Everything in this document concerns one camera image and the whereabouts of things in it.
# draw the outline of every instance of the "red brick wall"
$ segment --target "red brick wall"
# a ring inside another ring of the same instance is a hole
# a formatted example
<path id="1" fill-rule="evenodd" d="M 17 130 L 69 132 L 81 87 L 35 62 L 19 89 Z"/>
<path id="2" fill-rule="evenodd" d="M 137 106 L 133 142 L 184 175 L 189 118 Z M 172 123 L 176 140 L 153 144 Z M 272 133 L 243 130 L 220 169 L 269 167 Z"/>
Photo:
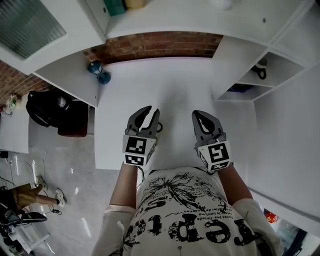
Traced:
<path id="1" fill-rule="evenodd" d="M 35 75 L 25 75 L 0 61 L 0 106 L 6 103 L 12 93 L 23 96 L 30 91 L 44 92 L 52 87 L 51 84 Z"/>
<path id="2" fill-rule="evenodd" d="M 104 65 L 156 57 L 212 58 L 222 37 L 185 31 L 139 33 L 108 39 L 83 53 L 90 61 L 98 59 Z"/>

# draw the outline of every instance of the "blue object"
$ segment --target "blue object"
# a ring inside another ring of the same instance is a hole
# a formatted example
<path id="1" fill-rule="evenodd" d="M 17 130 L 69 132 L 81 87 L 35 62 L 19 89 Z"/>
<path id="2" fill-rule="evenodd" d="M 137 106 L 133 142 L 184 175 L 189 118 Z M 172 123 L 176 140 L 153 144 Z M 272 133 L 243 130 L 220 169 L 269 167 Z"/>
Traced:
<path id="1" fill-rule="evenodd" d="M 108 72 L 105 72 L 101 66 L 101 62 L 99 60 L 95 60 L 91 62 L 87 68 L 87 70 L 96 75 L 100 84 L 107 84 L 111 79 L 111 75 Z"/>

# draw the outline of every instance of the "white tiled floor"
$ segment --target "white tiled floor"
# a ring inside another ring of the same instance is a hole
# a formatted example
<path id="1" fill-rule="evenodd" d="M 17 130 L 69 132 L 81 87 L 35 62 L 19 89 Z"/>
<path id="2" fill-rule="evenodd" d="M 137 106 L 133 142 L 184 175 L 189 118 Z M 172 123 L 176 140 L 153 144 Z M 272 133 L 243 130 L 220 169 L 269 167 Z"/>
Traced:
<path id="1" fill-rule="evenodd" d="M 17 186 L 34 182 L 33 170 L 27 164 L 32 166 L 33 160 L 35 175 L 44 176 L 48 195 L 54 197 L 55 189 L 60 188 L 68 200 L 65 208 L 61 209 L 62 215 L 46 214 L 48 221 L 44 224 L 51 234 L 46 242 L 57 256 L 89 256 L 119 171 L 95 168 L 94 138 L 90 136 L 75 140 L 68 148 L 30 148 L 29 154 L 13 153 L 11 169 Z M 0 176 L 12 180 L 10 166 L 4 159 L 0 159 Z M 36 203 L 31 205 L 31 210 L 41 213 L 41 207 Z M 37 256 L 53 255 L 46 243 L 34 252 Z"/>

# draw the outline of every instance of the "red object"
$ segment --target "red object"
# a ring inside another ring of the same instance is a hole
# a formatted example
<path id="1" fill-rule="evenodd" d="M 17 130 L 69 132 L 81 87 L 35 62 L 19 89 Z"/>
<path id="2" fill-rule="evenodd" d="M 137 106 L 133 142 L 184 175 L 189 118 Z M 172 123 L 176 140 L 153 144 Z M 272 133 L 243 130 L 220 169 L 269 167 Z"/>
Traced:
<path id="1" fill-rule="evenodd" d="M 278 217 L 270 211 L 265 215 L 265 217 L 266 220 L 270 223 L 275 223 L 278 220 Z"/>

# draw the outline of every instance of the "black bag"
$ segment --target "black bag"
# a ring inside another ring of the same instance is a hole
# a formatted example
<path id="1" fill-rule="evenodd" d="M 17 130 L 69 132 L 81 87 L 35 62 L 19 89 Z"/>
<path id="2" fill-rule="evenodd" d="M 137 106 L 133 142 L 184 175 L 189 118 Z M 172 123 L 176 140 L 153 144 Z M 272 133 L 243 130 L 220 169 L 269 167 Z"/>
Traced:
<path id="1" fill-rule="evenodd" d="M 50 91 L 36 92 L 30 91 L 26 110 L 29 116 L 39 125 L 44 127 L 68 127 L 72 122 L 68 108 L 72 99 L 65 92 L 53 89 Z"/>

